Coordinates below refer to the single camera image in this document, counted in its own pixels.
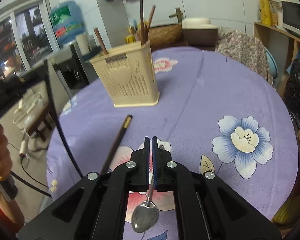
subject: microwave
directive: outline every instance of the microwave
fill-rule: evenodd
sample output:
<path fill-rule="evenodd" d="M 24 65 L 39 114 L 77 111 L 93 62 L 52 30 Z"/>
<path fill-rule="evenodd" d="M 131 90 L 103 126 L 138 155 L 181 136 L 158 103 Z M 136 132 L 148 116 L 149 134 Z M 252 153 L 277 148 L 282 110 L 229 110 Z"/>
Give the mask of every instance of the microwave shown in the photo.
<path fill-rule="evenodd" d="M 282 27 L 300 37 L 300 2 L 298 0 L 281 0 Z"/>

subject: person's hand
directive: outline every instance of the person's hand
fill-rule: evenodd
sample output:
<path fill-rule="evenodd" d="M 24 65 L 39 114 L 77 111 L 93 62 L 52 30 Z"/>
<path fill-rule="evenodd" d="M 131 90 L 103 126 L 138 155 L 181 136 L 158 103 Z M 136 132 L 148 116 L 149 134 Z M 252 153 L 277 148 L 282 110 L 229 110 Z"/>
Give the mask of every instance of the person's hand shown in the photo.
<path fill-rule="evenodd" d="M 8 139 L 3 134 L 3 127 L 0 125 L 0 180 L 6 180 L 10 175 L 12 161 L 7 148 Z"/>

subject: black plastic bag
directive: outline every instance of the black plastic bag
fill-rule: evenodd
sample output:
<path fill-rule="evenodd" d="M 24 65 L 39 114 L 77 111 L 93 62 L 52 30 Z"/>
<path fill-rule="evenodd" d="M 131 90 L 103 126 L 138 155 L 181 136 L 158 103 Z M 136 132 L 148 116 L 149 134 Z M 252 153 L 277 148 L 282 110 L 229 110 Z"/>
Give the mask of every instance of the black plastic bag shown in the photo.
<path fill-rule="evenodd" d="M 288 109 L 300 121 L 300 59 L 295 59 L 292 63 L 284 100 Z"/>

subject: wooden chopstick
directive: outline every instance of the wooden chopstick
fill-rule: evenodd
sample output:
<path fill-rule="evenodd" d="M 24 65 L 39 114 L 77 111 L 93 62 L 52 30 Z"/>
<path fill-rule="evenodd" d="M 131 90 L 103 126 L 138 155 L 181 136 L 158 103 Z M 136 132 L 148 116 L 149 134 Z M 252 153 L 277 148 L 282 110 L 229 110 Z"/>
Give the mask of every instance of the wooden chopstick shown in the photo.
<path fill-rule="evenodd" d="M 143 23 L 143 0 L 140 0 L 140 32 L 141 32 L 141 45 L 145 44 L 145 33 Z"/>
<path fill-rule="evenodd" d="M 99 32 L 98 28 L 95 28 L 95 29 L 94 29 L 94 33 L 95 33 L 96 36 L 97 36 L 97 39 L 98 39 L 98 41 L 99 41 L 99 43 L 100 43 L 100 46 L 101 46 L 101 49 L 102 49 L 103 53 L 104 53 L 105 55 L 108 55 L 109 53 L 108 53 L 108 51 L 107 51 L 107 49 L 106 49 L 105 44 L 103 43 L 103 40 L 102 40 L 102 38 L 101 38 L 101 35 L 100 35 L 100 32 Z"/>
<path fill-rule="evenodd" d="M 115 152 L 117 151 L 117 149 L 118 149 L 118 147 L 119 147 L 119 145 L 120 145 L 120 143 L 122 141 L 122 138 L 123 138 L 123 136 L 124 136 L 127 128 L 129 127 L 129 124 L 130 124 L 131 120 L 132 120 L 132 115 L 128 114 L 127 117 L 126 117 L 126 119 L 124 119 L 124 122 L 121 125 L 121 128 L 120 128 L 120 130 L 119 130 L 119 132 L 118 132 L 118 134 L 117 134 L 117 136 L 116 136 L 116 138 L 115 138 L 115 140 L 114 140 L 114 142 L 112 144 L 112 147 L 111 147 L 111 149 L 110 149 L 110 151 L 108 153 L 106 161 L 105 161 L 105 163 L 102 166 L 100 175 L 107 173 L 107 171 L 109 169 L 109 166 L 111 164 L 111 161 L 114 158 Z"/>
<path fill-rule="evenodd" d="M 152 8 L 151 8 L 151 12 L 150 12 L 149 20 L 148 20 L 148 29 L 150 29 L 150 25 L 151 25 L 151 22 L 152 22 L 154 10 L 155 10 L 155 5 L 153 5 Z"/>
<path fill-rule="evenodd" d="M 148 40 L 148 32 L 149 32 L 149 30 L 148 30 L 148 26 L 145 24 L 145 28 L 144 28 L 144 36 L 143 36 L 143 39 L 144 39 L 144 41 L 145 41 L 145 43 L 147 42 L 147 40 Z"/>

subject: white flower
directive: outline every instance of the white flower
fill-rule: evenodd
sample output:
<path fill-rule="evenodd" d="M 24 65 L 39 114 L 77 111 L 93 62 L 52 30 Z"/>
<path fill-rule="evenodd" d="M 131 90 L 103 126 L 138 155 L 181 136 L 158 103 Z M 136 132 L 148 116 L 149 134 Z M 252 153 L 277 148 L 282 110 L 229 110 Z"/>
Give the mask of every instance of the white flower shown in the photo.
<path fill-rule="evenodd" d="M 51 186 L 52 187 L 50 187 L 50 191 L 55 192 L 57 190 L 57 185 L 58 185 L 58 181 L 56 179 L 53 179 L 51 181 Z"/>
<path fill-rule="evenodd" d="M 249 179 L 257 168 L 257 162 L 265 165 L 272 159 L 273 147 L 269 143 L 269 132 L 259 127 L 252 117 L 241 121 L 226 115 L 218 122 L 221 136 L 212 140 L 212 151 L 223 163 L 234 161 L 241 177 Z"/>
<path fill-rule="evenodd" d="M 63 107 L 62 115 L 69 114 L 71 109 L 77 105 L 77 95 L 74 95 Z"/>

